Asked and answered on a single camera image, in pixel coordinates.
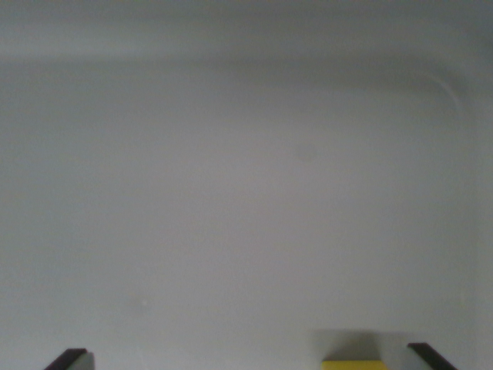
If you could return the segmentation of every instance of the dark corner piece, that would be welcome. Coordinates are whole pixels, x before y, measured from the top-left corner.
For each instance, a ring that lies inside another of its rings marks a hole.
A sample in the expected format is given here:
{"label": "dark corner piece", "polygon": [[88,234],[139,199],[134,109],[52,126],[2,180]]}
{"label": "dark corner piece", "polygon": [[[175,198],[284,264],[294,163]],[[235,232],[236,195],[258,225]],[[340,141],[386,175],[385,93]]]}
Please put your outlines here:
{"label": "dark corner piece", "polygon": [[77,358],[87,353],[85,348],[69,348],[63,352],[45,370],[66,370]]}
{"label": "dark corner piece", "polygon": [[457,370],[428,343],[409,343],[407,346],[415,351],[433,370]]}

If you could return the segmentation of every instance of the yellow block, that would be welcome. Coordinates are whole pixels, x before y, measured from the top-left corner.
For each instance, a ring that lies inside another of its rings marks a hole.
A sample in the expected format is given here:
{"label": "yellow block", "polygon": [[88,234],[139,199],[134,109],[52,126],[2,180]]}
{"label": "yellow block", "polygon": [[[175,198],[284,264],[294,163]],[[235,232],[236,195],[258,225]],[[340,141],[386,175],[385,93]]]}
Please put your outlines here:
{"label": "yellow block", "polygon": [[321,370],[387,370],[382,361],[324,361]]}

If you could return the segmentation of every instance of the black edge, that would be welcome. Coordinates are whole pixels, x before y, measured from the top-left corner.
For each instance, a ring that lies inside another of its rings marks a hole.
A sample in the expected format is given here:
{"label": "black edge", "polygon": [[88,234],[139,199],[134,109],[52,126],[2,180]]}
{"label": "black edge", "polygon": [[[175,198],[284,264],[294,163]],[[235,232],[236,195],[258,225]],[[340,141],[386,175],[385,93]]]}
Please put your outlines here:
{"label": "black edge", "polygon": [[87,353],[87,349],[85,348],[69,348],[48,365],[45,370],[66,370],[77,358],[85,353]]}
{"label": "black edge", "polygon": [[415,351],[433,370],[457,370],[428,343],[409,343],[407,346]]}

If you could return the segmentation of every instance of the yellow object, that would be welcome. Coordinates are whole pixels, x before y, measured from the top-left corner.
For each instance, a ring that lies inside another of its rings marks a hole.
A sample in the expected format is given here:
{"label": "yellow object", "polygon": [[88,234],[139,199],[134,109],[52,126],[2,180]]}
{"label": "yellow object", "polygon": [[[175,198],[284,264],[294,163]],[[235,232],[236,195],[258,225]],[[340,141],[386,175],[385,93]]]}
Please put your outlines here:
{"label": "yellow object", "polygon": [[387,370],[382,361],[324,361],[320,370]]}

